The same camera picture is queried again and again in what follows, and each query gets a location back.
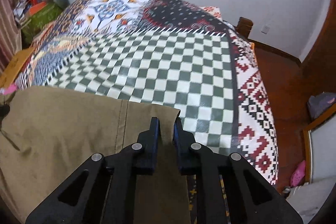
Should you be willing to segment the purple grey cloth bundle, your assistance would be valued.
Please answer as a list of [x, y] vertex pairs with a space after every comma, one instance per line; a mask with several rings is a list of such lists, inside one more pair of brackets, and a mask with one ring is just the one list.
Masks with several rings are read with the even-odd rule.
[[311, 96], [307, 102], [310, 117], [317, 119], [324, 111], [335, 103], [335, 93], [323, 92]]

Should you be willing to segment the pink slipper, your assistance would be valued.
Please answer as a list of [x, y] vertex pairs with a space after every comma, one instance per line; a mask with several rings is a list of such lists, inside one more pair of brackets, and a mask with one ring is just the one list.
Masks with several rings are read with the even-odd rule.
[[290, 178], [290, 187], [294, 188], [301, 185], [305, 181], [306, 161], [303, 160], [299, 163]]

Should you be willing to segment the wooden bed post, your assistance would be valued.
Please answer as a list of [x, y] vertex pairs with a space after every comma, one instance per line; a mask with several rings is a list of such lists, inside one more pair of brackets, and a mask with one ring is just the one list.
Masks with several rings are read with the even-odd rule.
[[244, 36], [246, 39], [248, 38], [249, 34], [251, 33], [253, 27], [252, 20], [240, 17], [239, 21], [237, 23], [237, 26], [235, 27], [235, 30], [241, 35]]

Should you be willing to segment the pink folded cloth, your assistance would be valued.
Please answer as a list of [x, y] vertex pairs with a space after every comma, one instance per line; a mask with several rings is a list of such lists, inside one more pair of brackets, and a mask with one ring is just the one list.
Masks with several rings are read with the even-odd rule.
[[0, 88], [0, 94], [7, 95], [15, 92], [17, 90], [17, 86], [15, 84], [10, 84], [7, 88]]

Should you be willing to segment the wooden folding bed table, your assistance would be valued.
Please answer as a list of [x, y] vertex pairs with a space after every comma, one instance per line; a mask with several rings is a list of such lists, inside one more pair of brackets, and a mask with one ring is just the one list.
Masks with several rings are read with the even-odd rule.
[[21, 50], [14, 55], [1, 75], [1, 88], [8, 88], [18, 77], [18, 74], [33, 54], [35, 47]]

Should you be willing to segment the green patterned storage bag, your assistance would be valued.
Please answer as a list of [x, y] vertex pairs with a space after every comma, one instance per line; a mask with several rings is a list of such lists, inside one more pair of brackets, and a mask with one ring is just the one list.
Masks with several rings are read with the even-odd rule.
[[55, 20], [63, 10], [55, 3], [46, 4], [41, 10], [30, 16], [21, 26], [23, 44], [31, 44], [33, 38], [44, 26]]

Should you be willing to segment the olive khaki pants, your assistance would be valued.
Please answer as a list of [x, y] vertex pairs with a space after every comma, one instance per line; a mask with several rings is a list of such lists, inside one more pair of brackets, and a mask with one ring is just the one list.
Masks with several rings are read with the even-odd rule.
[[179, 110], [69, 89], [32, 86], [1, 96], [1, 199], [20, 223], [94, 153], [136, 142], [159, 119], [158, 160], [135, 194], [135, 223], [189, 223], [187, 181], [177, 167], [173, 125]]

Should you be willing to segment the patchwork patterned bed quilt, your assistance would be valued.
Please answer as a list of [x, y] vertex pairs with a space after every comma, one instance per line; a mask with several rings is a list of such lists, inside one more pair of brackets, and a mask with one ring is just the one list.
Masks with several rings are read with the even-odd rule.
[[238, 152], [272, 185], [278, 146], [251, 43], [183, 0], [76, 0], [43, 28], [20, 89], [53, 86], [180, 110], [214, 152]]

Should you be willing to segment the white wall socket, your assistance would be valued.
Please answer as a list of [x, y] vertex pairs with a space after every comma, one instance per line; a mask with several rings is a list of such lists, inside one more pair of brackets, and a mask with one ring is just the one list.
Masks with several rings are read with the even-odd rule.
[[270, 30], [270, 27], [267, 26], [267, 25], [264, 25], [264, 26], [262, 27], [262, 29], [261, 29], [261, 32], [262, 32], [263, 34], [267, 34], [267, 33], [269, 32], [269, 30]]

